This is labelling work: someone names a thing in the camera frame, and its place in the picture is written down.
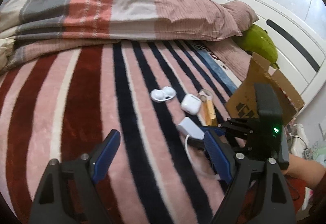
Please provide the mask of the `person right hand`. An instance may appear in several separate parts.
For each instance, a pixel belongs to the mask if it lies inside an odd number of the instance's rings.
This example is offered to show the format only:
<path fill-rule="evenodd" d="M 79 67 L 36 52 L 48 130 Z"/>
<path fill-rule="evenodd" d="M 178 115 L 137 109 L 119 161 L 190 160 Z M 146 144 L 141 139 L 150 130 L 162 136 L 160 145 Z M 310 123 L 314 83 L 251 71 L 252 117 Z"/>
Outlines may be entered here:
<path fill-rule="evenodd" d="M 305 181 L 307 187 L 314 190 L 325 175 L 325 167 L 316 161 L 289 154 L 289 167 L 282 173 Z"/>

